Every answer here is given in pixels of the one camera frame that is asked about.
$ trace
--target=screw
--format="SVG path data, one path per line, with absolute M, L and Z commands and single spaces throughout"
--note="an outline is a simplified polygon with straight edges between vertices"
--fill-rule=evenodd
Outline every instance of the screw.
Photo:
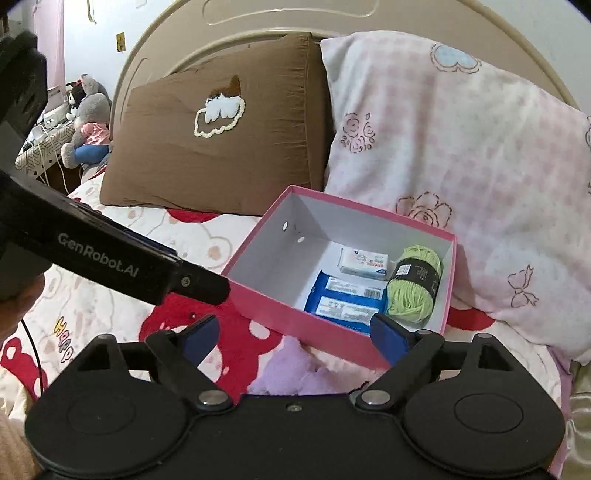
M 221 405 L 228 400 L 228 394 L 222 390 L 206 390 L 199 394 L 199 401 L 203 405 Z
M 384 405 L 390 398 L 390 394 L 384 390 L 366 390 L 361 394 L 361 400 L 367 405 Z

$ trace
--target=brown pillow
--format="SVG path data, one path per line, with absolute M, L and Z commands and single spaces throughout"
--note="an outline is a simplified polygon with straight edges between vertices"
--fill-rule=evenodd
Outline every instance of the brown pillow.
M 310 34 L 213 58 L 131 92 L 100 201 L 262 215 L 291 184 L 323 188 L 327 118 Z

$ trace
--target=pillowcase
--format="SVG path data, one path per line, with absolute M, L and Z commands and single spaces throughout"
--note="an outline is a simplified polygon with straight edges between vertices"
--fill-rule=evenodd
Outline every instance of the pillowcase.
M 262 215 L 291 184 L 321 190 L 328 101 L 310 34 L 252 44 L 137 87 L 100 201 Z
M 320 46 L 337 130 L 326 193 L 452 231 L 457 298 L 589 362 L 587 117 L 433 40 L 381 31 Z

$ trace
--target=light switch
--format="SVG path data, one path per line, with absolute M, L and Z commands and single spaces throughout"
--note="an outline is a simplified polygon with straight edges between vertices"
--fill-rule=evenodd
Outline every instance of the light switch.
M 117 33 L 117 51 L 125 51 L 125 32 Z

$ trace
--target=bed headboard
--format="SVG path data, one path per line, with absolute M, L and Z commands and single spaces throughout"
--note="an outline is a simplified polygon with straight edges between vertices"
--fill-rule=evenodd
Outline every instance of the bed headboard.
M 117 82 L 116 138 L 130 91 L 205 58 L 294 31 L 322 39 L 398 30 L 431 38 L 520 75 L 576 107 L 550 64 L 477 0 L 177 0 L 144 32 Z

